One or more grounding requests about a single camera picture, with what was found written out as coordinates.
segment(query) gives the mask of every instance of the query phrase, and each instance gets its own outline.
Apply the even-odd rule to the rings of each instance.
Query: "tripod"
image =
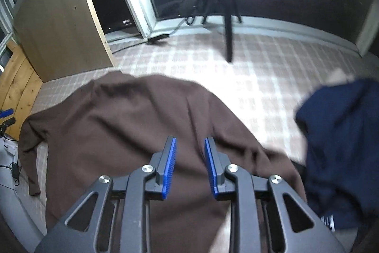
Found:
[[[220,2],[224,9],[224,25],[225,25],[225,41],[226,41],[226,61],[232,62],[233,59],[233,30],[232,30],[232,13],[238,18],[238,22],[242,23],[242,18],[238,11],[237,0],[207,0],[203,20],[201,24],[207,22],[208,15],[211,13],[213,5]]]

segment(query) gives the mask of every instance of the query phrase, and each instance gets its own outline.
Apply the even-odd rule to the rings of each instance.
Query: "wooden panel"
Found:
[[[14,117],[16,118],[16,123],[8,128],[7,133],[13,138],[17,139],[20,137],[21,126],[25,119],[30,115],[33,107],[33,103],[36,100],[38,92],[42,86],[43,82],[39,78],[36,72],[33,72],[30,77],[20,101],[17,105]]]
[[[44,82],[114,63],[92,0],[24,0],[14,28]]]
[[[3,106],[4,100],[11,87],[14,77],[25,60],[25,55],[19,46],[15,46],[13,55],[4,68],[4,72],[0,75],[0,106]]]
[[[12,39],[9,40],[7,43],[6,43],[6,46],[12,51],[14,52],[15,49],[17,49],[19,46],[16,44],[16,42],[14,42]]]
[[[3,106],[1,108],[3,111],[10,108],[16,110],[22,92],[24,91],[26,84],[32,76],[33,71],[33,67],[30,65],[29,61],[25,59],[22,62],[20,69],[17,71],[14,80],[8,89]]]

